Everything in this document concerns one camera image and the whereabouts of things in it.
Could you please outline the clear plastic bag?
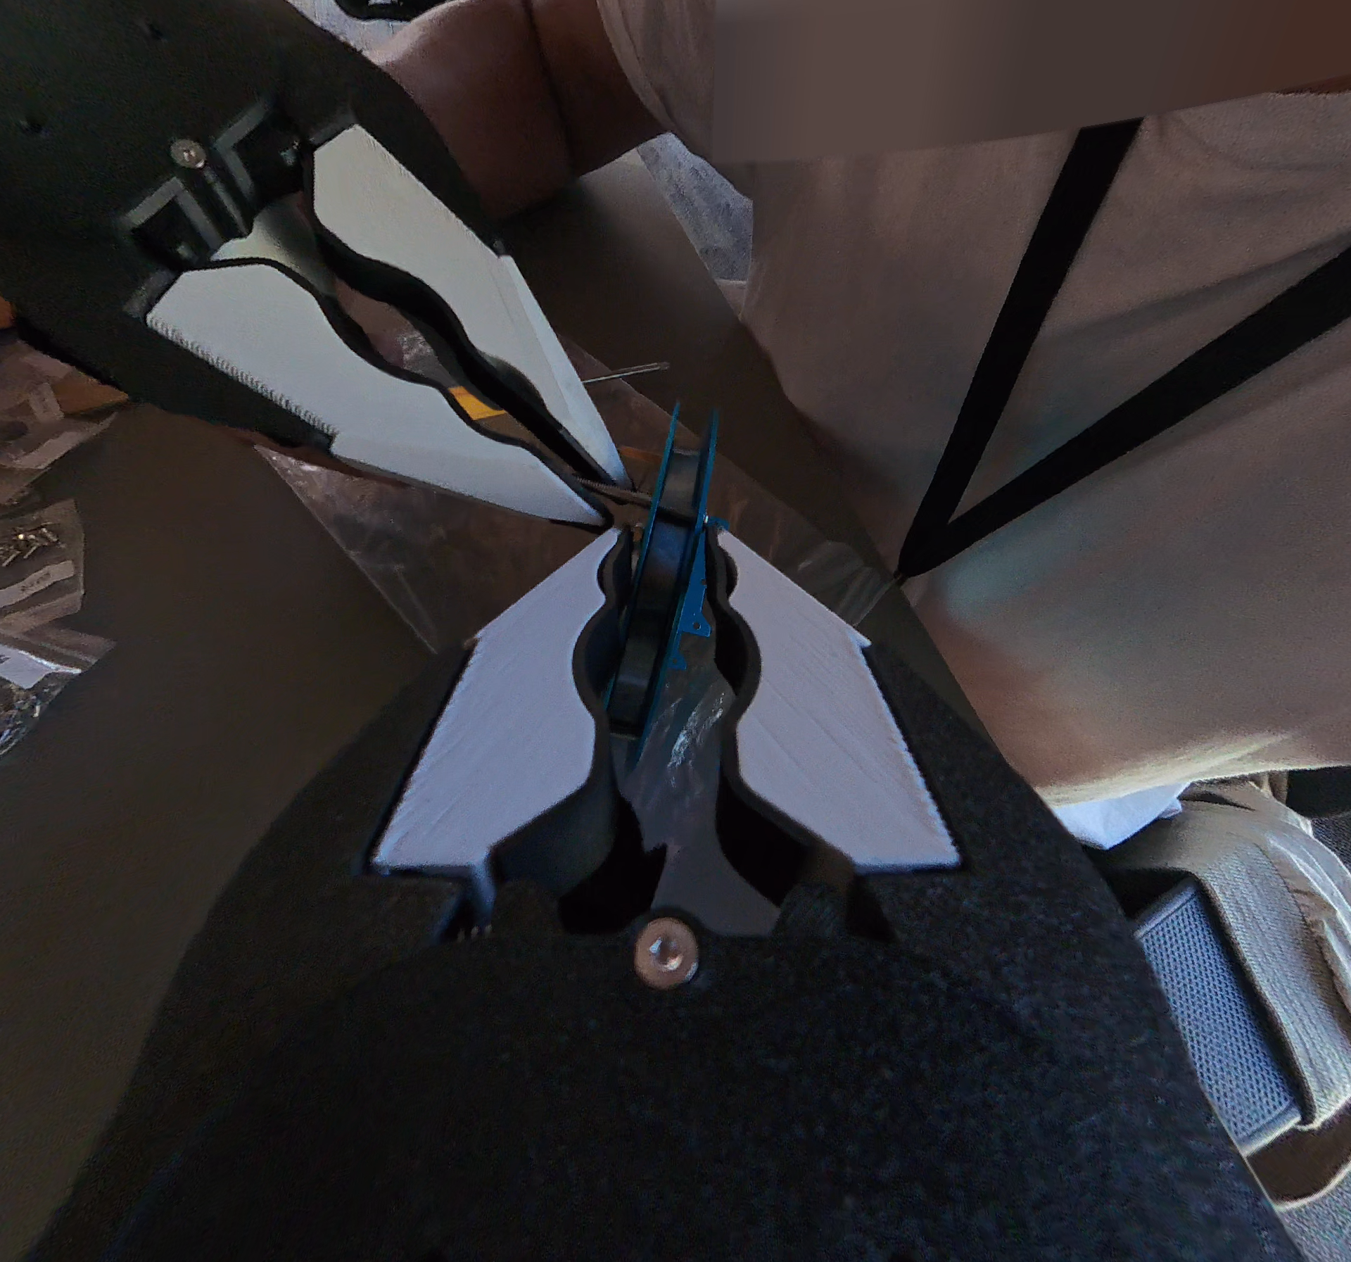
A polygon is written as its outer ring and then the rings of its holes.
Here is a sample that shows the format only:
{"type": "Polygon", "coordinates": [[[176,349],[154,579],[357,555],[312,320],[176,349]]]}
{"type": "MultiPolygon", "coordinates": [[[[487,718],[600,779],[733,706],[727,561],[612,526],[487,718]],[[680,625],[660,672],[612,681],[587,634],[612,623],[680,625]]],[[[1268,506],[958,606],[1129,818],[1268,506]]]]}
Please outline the clear plastic bag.
{"type": "MultiPolygon", "coordinates": [[[[816,527],[786,494],[769,491],[733,457],[739,427],[718,419],[708,508],[734,536],[808,593],[860,628],[884,595],[884,571],[816,527]]],[[[521,595],[588,546],[594,535],[411,487],[391,487],[306,465],[268,462],[347,557],[432,650],[468,640],[521,595]]],[[[648,846],[691,845],[718,788],[718,722],[731,702],[712,639],[685,636],[686,665],[667,680],[639,764],[628,775],[648,846]]]]}

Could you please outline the grey desk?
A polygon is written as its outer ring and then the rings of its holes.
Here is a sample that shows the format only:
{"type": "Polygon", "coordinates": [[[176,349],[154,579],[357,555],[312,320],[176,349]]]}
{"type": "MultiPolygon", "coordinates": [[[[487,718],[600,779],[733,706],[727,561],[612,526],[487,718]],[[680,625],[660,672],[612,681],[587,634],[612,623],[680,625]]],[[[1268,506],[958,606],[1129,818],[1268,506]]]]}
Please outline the grey desk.
{"type": "MultiPolygon", "coordinates": [[[[636,155],[505,238],[557,332],[635,386],[721,410],[724,460],[876,554],[768,358],[636,155]]],[[[85,529],[75,628],[113,650],[3,759],[3,1259],[65,1200],[189,941],[243,857],[430,665],[261,453],[131,408],[62,459],[85,529]]]]}

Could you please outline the person's torso in pale shirt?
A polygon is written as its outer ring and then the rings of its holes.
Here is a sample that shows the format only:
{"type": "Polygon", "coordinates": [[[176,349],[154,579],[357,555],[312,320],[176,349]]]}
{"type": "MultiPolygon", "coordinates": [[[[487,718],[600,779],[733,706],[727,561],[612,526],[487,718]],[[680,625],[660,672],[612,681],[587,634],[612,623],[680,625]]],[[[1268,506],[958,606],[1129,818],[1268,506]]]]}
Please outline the person's torso in pale shirt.
{"type": "MultiPolygon", "coordinates": [[[[1348,92],[1148,118],[980,498],[1348,247],[1348,92]]],[[[730,166],[743,315],[897,561],[1071,133],[730,166]]],[[[905,589],[1053,804],[1348,764],[1348,324],[905,589]]]]}

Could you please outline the person's right forearm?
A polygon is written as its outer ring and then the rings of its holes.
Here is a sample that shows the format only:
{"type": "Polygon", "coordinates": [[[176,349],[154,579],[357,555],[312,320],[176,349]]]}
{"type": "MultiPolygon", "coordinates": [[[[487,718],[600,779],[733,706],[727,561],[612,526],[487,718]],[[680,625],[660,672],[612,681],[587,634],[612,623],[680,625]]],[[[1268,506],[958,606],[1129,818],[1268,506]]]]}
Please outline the person's right forearm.
{"type": "Polygon", "coordinates": [[[369,55],[429,115],[498,220],[664,133],[598,0],[457,0],[369,55]]]}

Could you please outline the pile of small screw bags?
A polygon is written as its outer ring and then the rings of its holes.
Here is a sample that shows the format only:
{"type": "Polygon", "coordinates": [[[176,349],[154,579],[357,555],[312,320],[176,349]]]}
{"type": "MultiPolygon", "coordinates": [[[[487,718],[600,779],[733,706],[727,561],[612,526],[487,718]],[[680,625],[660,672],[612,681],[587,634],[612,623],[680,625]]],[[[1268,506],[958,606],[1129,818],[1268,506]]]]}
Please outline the pile of small screw bags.
{"type": "Polygon", "coordinates": [[[107,430],[122,402],[3,329],[2,753],[113,647],[71,628],[85,596],[85,532],[76,503],[47,484],[62,459],[107,430]]]}

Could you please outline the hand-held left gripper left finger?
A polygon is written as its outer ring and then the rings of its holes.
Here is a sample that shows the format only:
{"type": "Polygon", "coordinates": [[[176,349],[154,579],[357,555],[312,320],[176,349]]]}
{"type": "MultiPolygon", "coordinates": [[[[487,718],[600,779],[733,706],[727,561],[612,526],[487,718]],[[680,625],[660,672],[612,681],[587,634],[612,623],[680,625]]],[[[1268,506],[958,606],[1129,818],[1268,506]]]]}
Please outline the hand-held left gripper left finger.
{"type": "Polygon", "coordinates": [[[591,877],[617,838],[600,707],[634,536],[609,530],[480,628],[372,865],[591,877]]]}

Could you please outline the small blue metal bracket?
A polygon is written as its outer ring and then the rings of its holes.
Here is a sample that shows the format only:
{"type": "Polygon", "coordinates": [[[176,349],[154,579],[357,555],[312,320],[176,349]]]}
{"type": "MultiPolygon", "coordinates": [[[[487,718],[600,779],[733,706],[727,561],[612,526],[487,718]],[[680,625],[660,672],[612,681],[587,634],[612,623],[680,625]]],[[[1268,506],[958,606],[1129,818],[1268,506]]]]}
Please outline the small blue metal bracket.
{"type": "Polygon", "coordinates": [[[672,630],[670,646],[667,665],[674,671],[685,671],[685,637],[701,637],[708,639],[712,636],[712,624],[704,615],[705,604],[705,549],[707,549],[707,533],[710,529],[726,529],[729,523],[721,517],[708,516],[704,520],[702,527],[693,535],[689,552],[688,574],[685,586],[682,587],[677,620],[672,630]]]}

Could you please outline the blue metal turntable base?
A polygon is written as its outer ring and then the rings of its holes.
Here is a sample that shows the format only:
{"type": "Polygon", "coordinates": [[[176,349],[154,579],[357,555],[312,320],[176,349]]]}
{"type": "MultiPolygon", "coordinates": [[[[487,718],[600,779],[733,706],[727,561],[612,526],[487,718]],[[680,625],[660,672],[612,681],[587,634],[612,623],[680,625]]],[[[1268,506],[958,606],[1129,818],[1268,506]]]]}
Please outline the blue metal turntable base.
{"type": "Polygon", "coordinates": [[[667,431],[651,507],[634,568],[634,587],[620,615],[620,650],[606,697],[617,776],[641,760],[670,671],[672,630],[677,620],[693,535],[708,517],[708,492],[718,447],[714,410],[699,449],[676,444],[679,413],[667,431]]]}

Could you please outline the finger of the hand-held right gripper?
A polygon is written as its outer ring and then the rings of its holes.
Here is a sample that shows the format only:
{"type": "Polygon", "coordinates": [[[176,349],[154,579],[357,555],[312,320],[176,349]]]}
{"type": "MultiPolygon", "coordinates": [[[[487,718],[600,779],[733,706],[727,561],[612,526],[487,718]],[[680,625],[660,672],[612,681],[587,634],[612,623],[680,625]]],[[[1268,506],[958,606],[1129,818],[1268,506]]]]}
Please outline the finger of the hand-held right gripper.
{"type": "Polygon", "coordinates": [[[182,273],[147,320],[325,432],[332,457],[350,466],[560,525],[610,522],[540,456],[477,430],[436,386],[363,358],[319,295],[278,263],[182,273]]]}
{"type": "Polygon", "coordinates": [[[511,255],[498,253],[366,128],[312,156],[313,217],[360,291],[427,324],[465,378],[587,478],[629,476],[594,400],[511,255]]]}

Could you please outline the yellow handled screwdriver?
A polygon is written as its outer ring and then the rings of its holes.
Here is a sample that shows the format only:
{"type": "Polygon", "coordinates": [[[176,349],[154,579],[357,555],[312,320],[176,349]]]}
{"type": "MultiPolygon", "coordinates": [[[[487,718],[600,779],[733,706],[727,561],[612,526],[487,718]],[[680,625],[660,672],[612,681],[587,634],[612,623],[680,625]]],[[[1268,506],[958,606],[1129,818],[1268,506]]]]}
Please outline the yellow handled screwdriver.
{"type": "MultiPolygon", "coordinates": [[[[669,361],[651,361],[638,365],[631,365],[617,371],[607,371],[593,377],[584,377],[582,384],[591,387],[613,380],[629,380],[634,377],[642,377],[650,374],[664,372],[670,368],[669,361]]],[[[449,390],[454,402],[464,409],[464,413],[476,422],[506,416],[511,415],[506,409],[498,408],[486,402],[481,396],[476,394],[464,386],[454,386],[449,390]]]]}

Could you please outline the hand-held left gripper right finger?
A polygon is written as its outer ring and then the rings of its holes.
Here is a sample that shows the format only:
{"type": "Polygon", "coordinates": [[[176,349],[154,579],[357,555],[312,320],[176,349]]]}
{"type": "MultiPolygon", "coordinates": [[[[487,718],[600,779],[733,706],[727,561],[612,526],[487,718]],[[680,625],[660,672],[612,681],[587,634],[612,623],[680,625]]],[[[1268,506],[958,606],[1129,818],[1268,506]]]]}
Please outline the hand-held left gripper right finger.
{"type": "Polygon", "coordinates": [[[854,871],[960,865],[867,640],[720,527],[710,602],[734,694],[723,763],[734,797],[854,871]]]}

